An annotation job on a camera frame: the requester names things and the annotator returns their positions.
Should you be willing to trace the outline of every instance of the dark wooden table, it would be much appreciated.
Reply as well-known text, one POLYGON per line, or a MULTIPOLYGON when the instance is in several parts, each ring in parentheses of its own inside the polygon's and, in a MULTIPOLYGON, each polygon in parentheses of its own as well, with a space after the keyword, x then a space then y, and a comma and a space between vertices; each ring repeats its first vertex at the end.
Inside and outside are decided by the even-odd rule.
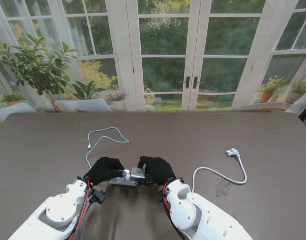
MULTIPOLYGON (((291 113, 12 114, 0 128, 0 240, 86 173, 86 135, 105 127, 118 127, 130 144, 104 140, 92 163, 109 156, 129 169, 142 155, 162 157, 189 185, 200 166, 241 181, 238 162, 225 156, 225 150, 238 149, 249 177, 245 185, 202 171, 195 191, 235 217, 255 240, 306 240, 306 127, 291 113)), ((119 137, 114 130, 105 134, 119 137)), ((157 186, 98 188, 107 198, 91 207, 85 239, 179 239, 156 202, 157 186)))

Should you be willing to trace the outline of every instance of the grass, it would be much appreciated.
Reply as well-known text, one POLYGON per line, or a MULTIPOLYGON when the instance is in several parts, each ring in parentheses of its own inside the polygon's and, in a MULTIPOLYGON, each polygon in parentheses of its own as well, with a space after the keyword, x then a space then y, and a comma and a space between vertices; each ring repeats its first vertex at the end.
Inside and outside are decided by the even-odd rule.
MULTIPOLYGON (((233 101, 197 101, 197 112, 229 112, 233 101)), ((181 112, 182 99, 163 99, 161 104, 155 105, 156 112, 181 112)))

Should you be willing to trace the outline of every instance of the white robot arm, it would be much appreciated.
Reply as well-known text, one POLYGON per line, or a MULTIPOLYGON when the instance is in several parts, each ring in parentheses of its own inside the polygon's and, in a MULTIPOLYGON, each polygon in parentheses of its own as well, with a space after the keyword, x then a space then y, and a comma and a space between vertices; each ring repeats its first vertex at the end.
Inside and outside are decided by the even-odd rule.
POLYGON ((182 179, 165 187, 173 225, 189 240, 252 240, 229 214, 197 193, 182 179))
POLYGON ((65 240, 71 239, 81 222, 88 200, 90 203, 105 199, 105 193, 91 190, 82 180, 66 186, 66 193, 50 196, 13 233, 9 240, 65 240))

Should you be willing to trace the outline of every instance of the red cable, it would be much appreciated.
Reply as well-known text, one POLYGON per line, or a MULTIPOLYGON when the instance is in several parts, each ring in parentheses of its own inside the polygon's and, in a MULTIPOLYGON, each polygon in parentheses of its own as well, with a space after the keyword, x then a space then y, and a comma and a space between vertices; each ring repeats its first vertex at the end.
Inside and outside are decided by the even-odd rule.
POLYGON ((168 182, 165 183, 165 185, 164 185, 164 187, 163 187, 163 201, 164 201, 164 204, 166 205, 167 211, 170 213, 170 209, 169 209, 169 207, 168 207, 168 205, 167 205, 167 202, 166 202, 166 199, 165 199, 165 196, 164 196, 165 188, 166 188, 167 184, 168 184, 168 182))
POLYGON ((77 230, 78 227, 80 226, 80 224, 82 223, 82 220, 83 220, 83 217, 84 217, 84 214, 85 214, 86 205, 87 205, 88 194, 89 194, 89 188, 86 191, 86 198, 85 198, 85 202, 84 202, 84 205, 83 205, 83 210, 82 210, 81 217, 79 218, 79 221, 78 221, 78 224, 77 224, 75 230, 77 230))

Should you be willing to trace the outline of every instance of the charging cable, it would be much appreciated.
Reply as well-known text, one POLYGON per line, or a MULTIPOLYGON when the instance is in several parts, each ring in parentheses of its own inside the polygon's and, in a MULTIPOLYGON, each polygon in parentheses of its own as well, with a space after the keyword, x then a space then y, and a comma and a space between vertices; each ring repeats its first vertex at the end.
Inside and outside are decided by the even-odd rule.
POLYGON ((116 143, 120 143, 120 144, 127 144, 127 143, 129 143, 129 140, 127 140, 127 139, 123 136, 123 134, 121 133, 121 131, 120 131, 117 127, 114 127, 114 126, 108 127, 108 128, 106 128, 106 129, 104 128, 104 129, 99 129, 99 130, 90 131, 90 132, 87 134, 88 149, 89 149, 89 151, 88 151, 88 153, 86 154, 86 161, 87 161, 87 164, 88 164, 88 166, 89 166, 90 169, 92 168, 92 165, 89 163, 88 155, 89 155, 89 153, 93 150, 93 148, 96 147, 96 145, 99 143, 99 141, 100 141, 101 139, 105 139, 105 138, 106 138, 106 139, 110 139, 110 140, 112 140, 112 141, 114 141, 114 142, 116 142, 116 143), (121 136, 125 141, 118 141, 118 140, 115 140, 115 139, 110 138, 109 136, 101 136, 101 137, 97 140, 97 142, 94 144, 94 146, 91 148, 91 141, 90 141, 90 139, 89 139, 90 134, 92 134, 92 133, 97 133, 97 132, 103 132, 103 131, 106 131, 106 130, 109 130, 109 129, 116 129, 116 130, 118 131, 118 133, 120 134, 120 136, 121 136))
POLYGON ((247 182, 247 174, 246 174, 246 171, 245 171, 245 169, 244 169, 244 166, 243 166, 243 163, 242 163, 242 160, 241 160, 241 155, 239 154, 239 152, 238 152, 236 149, 231 148, 230 150, 226 151, 226 154, 227 154, 227 156, 229 156, 229 157, 236 156, 236 157, 238 158, 239 165, 241 166, 241 168, 242 168, 242 170, 243 170, 244 177, 245 177, 244 181, 235 181, 235 180, 232 180, 232 179, 230 179, 229 177, 224 176, 224 175, 222 175, 221 173, 219 173, 219 172, 217 172, 217 171, 215 171, 215 170, 213 170, 213 169, 211 169, 211 168, 201 166, 201 167, 197 168, 197 169, 194 171, 194 174, 193 174, 193 187, 192 187, 192 193, 193 193, 194 190, 195 190, 195 175, 196 175, 197 171, 200 170, 200 169, 204 169, 204 170, 211 171, 211 172, 217 174, 218 176, 221 176, 222 178, 224 178, 224 179, 226 179, 226 180, 228 180, 228 181, 230 181, 230 182, 232 182, 232 183, 234 183, 234 184, 237 184, 237 185, 242 185, 242 184, 245 184, 245 183, 247 182))

